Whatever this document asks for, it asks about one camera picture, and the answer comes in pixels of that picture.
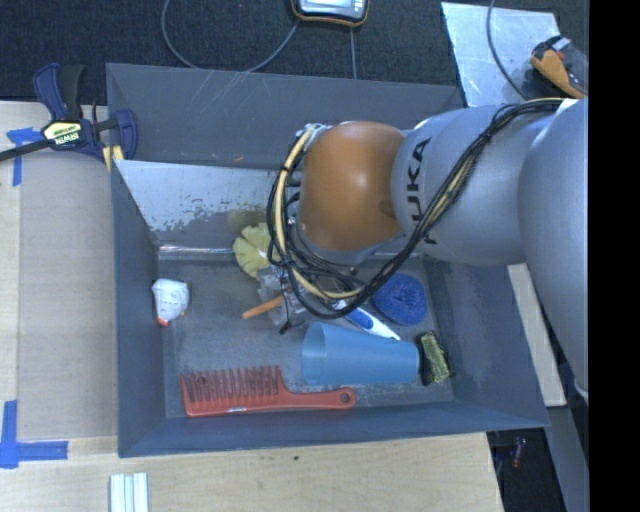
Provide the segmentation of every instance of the green battery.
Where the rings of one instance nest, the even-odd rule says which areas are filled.
[[[417,343],[420,350],[420,377],[425,386],[432,382],[441,382],[451,376],[447,353],[438,342],[435,331],[420,336]]]

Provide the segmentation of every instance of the black wire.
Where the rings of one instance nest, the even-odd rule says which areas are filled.
[[[295,194],[293,194],[288,200],[287,200],[287,206],[291,206],[293,203],[295,203],[296,201],[300,200],[300,192],[296,192]]]
[[[285,311],[286,320],[280,326],[280,330],[278,331],[280,334],[284,334],[285,332],[287,332],[289,327],[291,327],[291,316],[290,316],[290,313],[289,313],[289,303],[287,301],[287,298],[286,298],[285,292],[284,292],[284,281],[285,281],[285,276],[282,275],[280,277],[280,295],[282,296],[282,302],[284,302],[284,311]]]
[[[356,65],[356,42],[355,34],[353,33],[353,27],[349,28],[349,38],[351,39],[351,71],[353,72],[353,79],[358,79],[358,68]]]
[[[180,62],[182,62],[185,66],[193,69],[202,69],[201,67],[196,66],[193,62],[187,60],[180,52],[178,52],[178,50],[175,49],[175,47],[171,43],[171,40],[169,39],[169,34],[167,32],[167,10],[169,9],[170,3],[171,3],[171,0],[165,0],[164,5],[162,6],[162,14],[160,16],[160,28],[162,29],[162,37],[164,38],[164,42],[169,47],[169,50],[171,50],[171,53],[173,53],[174,57],[178,59]],[[260,64],[258,64],[257,66],[253,66],[252,68],[246,69],[244,72],[252,73],[254,71],[257,71],[265,67],[273,59],[275,59],[280,54],[280,52],[284,49],[287,43],[289,43],[289,41],[293,37],[293,34],[295,34],[299,24],[300,24],[300,20],[297,19],[293,24],[293,27],[291,27],[291,30],[289,31],[287,36],[284,38],[284,41],[282,41],[282,43],[280,44],[280,46],[278,46],[278,48],[276,48],[276,50],[271,55],[269,55],[269,57],[263,60]]]
[[[342,272],[337,270],[336,264],[329,263],[326,260],[322,259],[320,256],[316,255],[315,252],[311,250],[311,248],[306,244],[304,238],[302,238],[301,236],[290,235],[288,240],[288,245],[291,247],[292,254],[300,258],[302,263],[304,263],[307,267],[323,270],[328,274],[333,274],[339,279],[348,279],[354,283],[358,281],[358,279],[355,279],[352,275],[349,274],[349,276],[345,276]],[[301,243],[302,248],[298,248],[297,241]]]
[[[312,251],[300,250],[296,246],[296,244],[293,242],[295,237],[292,236],[290,233],[290,230],[293,229],[293,227],[289,223],[287,206],[291,204],[292,202],[291,199],[294,199],[295,196],[298,195],[297,193],[294,194],[294,198],[285,199],[284,196],[282,198],[283,204],[281,207],[281,211],[282,211],[281,222],[284,229],[286,230],[285,237],[287,238],[287,240],[289,240],[289,243],[287,244],[286,251],[284,250],[284,248],[280,247],[279,243],[277,243],[276,241],[277,238],[276,238],[275,228],[273,226],[273,208],[272,208],[273,201],[275,199],[275,191],[276,191],[278,181],[279,181],[279,177],[276,179],[276,182],[274,183],[274,186],[271,189],[271,193],[269,194],[269,200],[267,202],[267,212],[266,212],[267,213],[267,229],[269,231],[269,235],[271,236],[271,242],[269,244],[269,249],[267,253],[267,259],[269,260],[269,262],[276,267],[284,267],[287,270],[290,276],[289,279],[293,283],[294,290],[297,289],[298,283],[297,283],[297,280],[295,279],[295,275],[293,274],[293,269],[295,269],[299,274],[303,275],[304,278],[311,283],[316,282],[317,277],[324,277],[324,278],[329,278],[329,279],[334,279],[339,281],[342,284],[342,286],[347,290],[353,290],[358,286],[360,286],[362,283],[361,280],[351,275],[346,276],[334,270],[334,268],[330,264],[327,264],[327,262],[317,257],[315,254],[313,254]],[[276,249],[278,256],[280,257],[279,260],[275,259],[273,256],[274,249]],[[307,309],[314,309],[312,306],[307,306],[305,299],[300,299],[300,297],[298,297],[298,299],[303,303],[303,305],[305,305],[305,307],[307,307]]]
[[[502,73],[504,78],[507,80],[507,82],[509,82],[509,85],[511,85],[513,90],[516,91],[523,100],[527,101],[529,98],[527,98],[522,93],[520,88],[513,82],[513,80],[507,73],[507,70],[502,65],[502,61],[498,57],[498,52],[496,52],[496,47],[493,44],[493,37],[491,36],[491,13],[493,12],[493,4],[495,3],[495,1],[496,0],[491,0],[491,3],[489,4],[489,8],[487,9],[486,29],[487,29],[487,42],[489,43],[489,49],[491,50],[491,55],[493,55],[493,59],[496,61],[496,64],[498,65],[500,72]]]
[[[302,254],[302,251],[300,251],[298,248],[295,248],[293,250],[290,249],[290,245],[295,247],[295,242],[293,240],[289,240],[291,244],[287,243],[286,248],[280,247],[279,243],[277,242],[274,243],[274,247],[281,255],[281,257],[283,257],[284,266],[287,269],[293,292],[300,303],[312,314],[322,319],[341,318],[354,311],[356,308],[360,307],[366,300],[369,299],[369,297],[371,297],[373,293],[379,290],[387,282],[387,280],[404,264],[404,262],[409,258],[420,241],[428,235],[429,231],[437,224],[442,216],[455,203],[456,199],[460,196],[460,194],[464,190],[464,187],[466,186],[466,183],[471,177],[473,170],[475,169],[475,164],[480,157],[483,149],[490,143],[492,138],[516,117],[529,113],[553,112],[560,106],[561,103],[561,99],[549,98],[522,103],[519,105],[507,105],[500,108],[494,114],[489,126],[485,128],[485,130],[483,130],[482,133],[478,135],[478,137],[476,137],[476,139],[466,148],[466,150],[460,156],[460,158],[450,171],[449,175],[438,189],[438,192],[434,195],[429,205],[425,209],[422,217],[416,223],[414,231],[412,232],[408,242],[405,244],[403,249],[397,255],[385,262],[380,270],[376,273],[376,275],[369,281],[369,283],[361,287],[361,291],[352,299],[350,299],[351,301],[347,304],[347,306],[341,310],[327,313],[326,310],[320,310],[316,306],[312,305],[308,300],[306,300],[306,298],[303,296],[303,293],[300,291],[301,285],[297,282],[297,279],[292,272],[292,270],[295,268],[301,275],[305,277],[305,279],[312,282],[312,279],[309,279],[309,275],[312,274],[313,271],[309,269],[305,270],[299,268],[299,266],[293,259],[294,253],[296,255],[299,255]],[[458,182],[457,187],[455,187],[453,190],[450,190],[450,187],[454,180],[460,177],[461,179]],[[270,234],[272,234],[272,239],[275,236],[275,230],[273,228],[271,219],[273,211],[272,203],[275,197],[276,185],[277,181],[276,183],[274,183],[274,187],[272,188],[271,194],[269,196],[269,203],[267,205],[267,225],[270,226],[269,232]],[[440,209],[435,218],[431,218],[431,215],[441,198],[446,198],[444,207]],[[282,208],[284,208],[286,205],[284,194],[282,202]],[[282,220],[284,221],[285,219],[287,219],[287,216],[286,214],[283,214]]]

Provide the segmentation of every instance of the yellow label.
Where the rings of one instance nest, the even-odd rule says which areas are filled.
[[[57,145],[68,144],[80,139],[82,127],[80,123],[53,123],[43,134],[47,140],[53,140]]]

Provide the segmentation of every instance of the clamp handle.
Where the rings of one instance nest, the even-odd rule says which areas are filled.
[[[81,64],[60,66],[54,62],[34,75],[33,87],[38,101],[47,107],[52,121],[76,121],[82,118],[78,84],[85,69]]]

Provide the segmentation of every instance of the blue ball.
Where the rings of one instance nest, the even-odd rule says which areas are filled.
[[[373,304],[400,325],[420,323],[427,314],[427,295],[420,281],[406,274],[394,274],[373,294]]]

